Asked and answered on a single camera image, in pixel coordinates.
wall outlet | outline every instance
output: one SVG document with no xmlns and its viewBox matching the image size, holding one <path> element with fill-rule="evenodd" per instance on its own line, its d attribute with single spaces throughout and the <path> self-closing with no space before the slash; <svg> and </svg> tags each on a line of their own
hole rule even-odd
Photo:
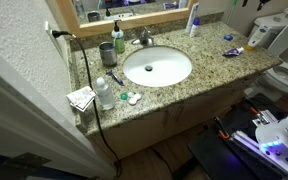
<svg viewBox="0 0 288 180">
<path fill-rule="evenodd" d="M 48 21 L 45 21 L 45 31 L 48 34 L 48 36 L 50 37 L 51 41 L 53 42 L 54 46 L 56 47 L 58 53 L 60 53 L 60 55 L 63 58 L 63 53 L 60 47 L 60 44 L 58 43 L 57 39 L 54 38 L 54 36 L 52 35 L 52 28 L 51 25 Z"/>
</svg>

black cable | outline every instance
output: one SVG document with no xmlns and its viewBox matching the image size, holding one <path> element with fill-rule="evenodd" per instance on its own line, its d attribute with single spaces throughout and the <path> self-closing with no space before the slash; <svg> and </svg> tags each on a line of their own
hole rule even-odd
<svg viewBox="0 0 288 180">
<path fill-rule="evenodd" d="M 81 48 L 81 50 L 83 52 L 84 61 L 85 61 L 85 65 L 86 65 L 86 71 L 87 71 L 88 83 L 89 83 L 90 87 L 93 89 L 93 87 L 92 87 L 92 79 L 91 79 L 91 75 L 90 75 L 90 68 L 89 68 L 89 65 L 88 65 L 85 49 L 84 49 L 82 43 L 76 38 L 76 36 L 74 34 L 71 34 L 71 33 L 67 32 L 67 31 L 52 31 L 52 34 L 53 34 L 54 38 L 58 38 L 61 35 L 70 35 L 76 40 L 77 44 L 80 46 L 80 48 Z M 106 138 L 104 136 L 104 133 L 103 133 L 103 130 L 102 130 L 102 127 L 101 127 L 100 117 L 98 115 L 98 110 L 97 110 L 95 99 L 93 100 L 93 106 L 94 106 L 94 112 L 95 112 L 95 117 L 96 117 L 96 123 L 97 123 L 97 127 L 99 129 L 100 135 L 102 137 L 102 140 L 103 140 L 105 146 L 112 152 L 112 154 L 116 158 L 116 163 L 114 163 L 114 166 L 116 167 L 116 176 L 120 177 L 122 175 L 122 172 L 123 172 L 121 160 L 118 158 L 116 152 L 111 148 L 111 146 L 106 141 Z"/>
<path fill-rule="evenodd" d="M 162 161 L 166 164 L 168 170 L 170 171 L 171 175 L 173 176 L 172 169 L 171 169 L 170 165 L 167 163 L 167 161 L 163 158 L 163 156 L 162 156 L 158 151 L 156 151 L 155 149 L 153 149 L 153 148 L 150 148 L 150 149 L 154 152 L 154 154 L 155 154 L 160 160 L 162 160 Z"/>
</svg>

floor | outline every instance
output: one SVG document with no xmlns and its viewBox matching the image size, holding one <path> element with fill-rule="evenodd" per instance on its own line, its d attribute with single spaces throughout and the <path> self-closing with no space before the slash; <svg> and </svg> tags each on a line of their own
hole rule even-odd
<svg viewBox="0 0 288 180">
<path fill-rule="evenodd" d="M 288 97 L 283 96 L 276 104 L 288 112 Z M 153 149 L 158 151 L 174 172 L 182 166 L 192 155 L 187 144 L 203 132 L 203 125 L 189 129 L 181 134 L 173 136 L 150 148 L 144 149 L 136 154 L 122 160 L 123 174 L 118 180 L 171 180 L 172 176 L 166 164 L 154 154 Z M 203 169 L 196 168 L 185 180 L 206 180 L 207 175 Z"/>
</svg>

sink drain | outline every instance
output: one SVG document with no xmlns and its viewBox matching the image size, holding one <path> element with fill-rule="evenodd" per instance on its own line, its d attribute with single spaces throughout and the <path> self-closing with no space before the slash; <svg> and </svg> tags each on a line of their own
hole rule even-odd
<svg viewBox="0 0 288 180">
<path fill-rule="evenodd" d="M 146 66 L 146 67 L 145 67 L 145 70 L 148 71 L 148 72 L 150 72 L 150 71 L 153 70 L 153 67 L 152 67 L 152 66 Z"/>
</svg>

toilet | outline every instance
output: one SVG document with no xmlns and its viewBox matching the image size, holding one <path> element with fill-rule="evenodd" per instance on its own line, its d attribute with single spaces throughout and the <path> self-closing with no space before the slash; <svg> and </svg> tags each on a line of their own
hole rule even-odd
<svg viewBox="0 0 288 180">
<path fill-rule="evenodd" d="M 258 18 L 255 20 L 250 37 L 263 23 L 272 28 L 259 46 L 267 48 L 269 52 L 279 56 L 288 48 L 288 19 L 285 18 L 284 13 Z M 264 94 L 274 102 L 283 94 L 288 95 L 288 63 L 283 62 L 281 65 L 265 71 L 264 75 L 259 77 L 251 88 L 245 90 L 247 97 L 253 97 L 257 93 Z"/>
</svg>

